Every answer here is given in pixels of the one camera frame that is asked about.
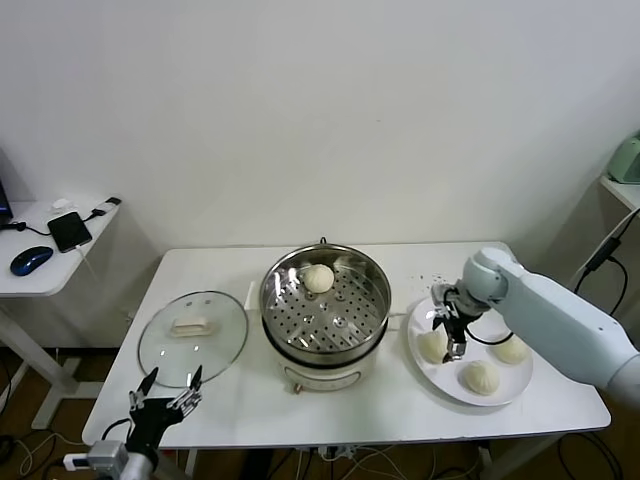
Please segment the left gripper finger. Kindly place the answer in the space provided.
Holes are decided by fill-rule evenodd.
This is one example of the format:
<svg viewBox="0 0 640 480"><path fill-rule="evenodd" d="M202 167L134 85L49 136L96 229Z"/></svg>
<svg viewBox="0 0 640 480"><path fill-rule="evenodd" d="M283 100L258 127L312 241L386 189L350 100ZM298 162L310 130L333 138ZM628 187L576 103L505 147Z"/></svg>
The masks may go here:
<svg viewBox="0 0 640 480"><path fill-rule="evenodd" d="M190 377L188 387L167 404L169 410L179 411L183 416L188 416L197 407L201 401L202 370L202 366L199 366Z"/></svg>
<svg viewBox="0 0 640 480"><path fill-rule="evenodd" d="M151 390L151 387L155 383L158 375L159 368L155 367L151 372L146 375L140 382L138 388L135 391L130 391L129 396L129 410L136 411L144 407L144 402L147 398L147 394Z"/></svg>

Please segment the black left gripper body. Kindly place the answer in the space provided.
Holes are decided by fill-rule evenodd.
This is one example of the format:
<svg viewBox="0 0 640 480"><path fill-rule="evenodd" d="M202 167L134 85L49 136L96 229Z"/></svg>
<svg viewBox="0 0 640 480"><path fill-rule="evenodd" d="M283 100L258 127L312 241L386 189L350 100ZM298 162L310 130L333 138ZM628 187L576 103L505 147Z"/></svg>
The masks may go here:
<svg viewBox="0 0 640 480"><path fill-rule="evenodd" d="M180 408L170 406L169 398L150 398L142 403L142 407L130 411L133 430L130 435L130 451L145 453L155 451L165 431L184 419Z"/></svg>

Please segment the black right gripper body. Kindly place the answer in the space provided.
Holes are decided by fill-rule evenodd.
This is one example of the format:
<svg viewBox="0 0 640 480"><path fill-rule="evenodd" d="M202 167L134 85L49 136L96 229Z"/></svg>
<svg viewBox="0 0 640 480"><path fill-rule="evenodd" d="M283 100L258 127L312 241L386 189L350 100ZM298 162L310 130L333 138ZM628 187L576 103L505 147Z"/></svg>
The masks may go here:
<svg viewBox="0 0 640 480"><path fill-rule="evenodd" d="M466 327L470 322L470 316L450 309L444 312L444 328L449 342L454 345L466 343Z"/></svg>

